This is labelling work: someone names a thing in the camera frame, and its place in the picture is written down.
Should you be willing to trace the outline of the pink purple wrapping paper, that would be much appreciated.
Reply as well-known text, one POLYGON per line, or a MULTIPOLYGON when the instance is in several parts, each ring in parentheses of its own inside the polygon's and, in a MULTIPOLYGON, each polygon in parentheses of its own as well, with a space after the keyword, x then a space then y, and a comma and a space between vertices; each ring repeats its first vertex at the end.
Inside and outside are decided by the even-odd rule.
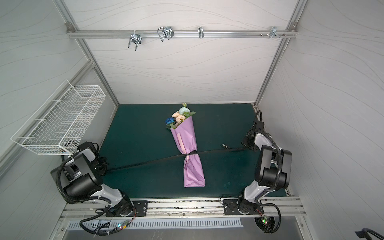
POLYGON ((184 187, 195 188, 205 187, 206 181, 200 156, 196 154, 198 150, 193 117, 187 118, 176 129, 171 129, 171 133, 179 151, 185 155, 183 173, 184 187))

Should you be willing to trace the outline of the mint fake flower stem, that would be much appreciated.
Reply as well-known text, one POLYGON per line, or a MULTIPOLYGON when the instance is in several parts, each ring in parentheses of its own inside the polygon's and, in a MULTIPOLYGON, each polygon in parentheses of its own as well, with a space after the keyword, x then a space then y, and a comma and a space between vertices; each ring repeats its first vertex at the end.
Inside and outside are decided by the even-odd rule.
POLYGON ((193 116, 196 112, 191 111, 188 108, 187 103, 182 103, 182 107, 178 110, 178 113, 182 116, 184 116, 186 119, 193 116))

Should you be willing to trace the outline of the blue fake flower stem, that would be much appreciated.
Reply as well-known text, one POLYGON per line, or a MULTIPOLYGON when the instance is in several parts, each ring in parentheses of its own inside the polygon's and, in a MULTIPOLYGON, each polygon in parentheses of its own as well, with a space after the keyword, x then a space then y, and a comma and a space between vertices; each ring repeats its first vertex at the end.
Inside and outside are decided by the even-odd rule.
POLYGON ((175 126, 176 120, 174 117, 170 117, 166 119, 165 123, 166 123, 166 128, 171 129, 173 128, 173 126, 175 126))

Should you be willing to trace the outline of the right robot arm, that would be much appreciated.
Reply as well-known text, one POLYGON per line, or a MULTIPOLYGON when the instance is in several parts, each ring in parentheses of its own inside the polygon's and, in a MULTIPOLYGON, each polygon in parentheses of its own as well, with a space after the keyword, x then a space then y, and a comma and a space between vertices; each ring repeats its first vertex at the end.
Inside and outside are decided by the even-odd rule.
POLYGON ((248 214, 262 205, 262 197, 288 187, 292 153, 280 148, 272 136, 264 131, 264 123, 259 120, 255 120, 242 144, 259 154, 254 180, 238 198, 239 211, 248 214))

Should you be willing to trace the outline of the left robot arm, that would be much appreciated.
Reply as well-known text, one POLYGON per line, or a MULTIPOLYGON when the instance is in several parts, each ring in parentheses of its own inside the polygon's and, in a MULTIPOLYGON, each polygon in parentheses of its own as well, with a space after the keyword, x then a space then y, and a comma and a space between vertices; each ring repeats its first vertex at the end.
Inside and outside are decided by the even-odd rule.
POLYGON ((74 154, 62 156, 62 162, 66 164, 61 169, 59 180, 58 167, 51 170, 51 176, 55 183, 61 183, 63 192, 70 197, 67 203, 73 204, 73 199, 90 197, 96 197, 95 202, 101 203, 104 197, 111 202, 108 217, 127 217, 134 212, 134 203, 124 192, 104 183, 103 176, 107 173, 108 163, 106 158, 100 156, 97 143, 80 144, 74 154))

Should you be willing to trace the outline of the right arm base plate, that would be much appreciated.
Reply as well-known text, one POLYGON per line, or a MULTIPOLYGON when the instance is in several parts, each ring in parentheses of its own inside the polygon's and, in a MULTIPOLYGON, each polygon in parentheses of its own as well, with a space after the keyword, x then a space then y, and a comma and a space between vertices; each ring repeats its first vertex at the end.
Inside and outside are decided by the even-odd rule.
POLYGON ((246 200, 224 199, 225 215, 263 215, 264 210, 261 206, 246 200))

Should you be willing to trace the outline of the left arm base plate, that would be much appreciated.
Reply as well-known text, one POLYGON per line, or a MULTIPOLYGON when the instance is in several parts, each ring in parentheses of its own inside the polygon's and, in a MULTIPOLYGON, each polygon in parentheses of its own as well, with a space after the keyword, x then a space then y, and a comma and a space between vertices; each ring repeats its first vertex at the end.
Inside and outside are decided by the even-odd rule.
POLYGON ((110 208, 106 217, 145 217, 148 209, 148 201, 121 200, 118 204, 110 208))

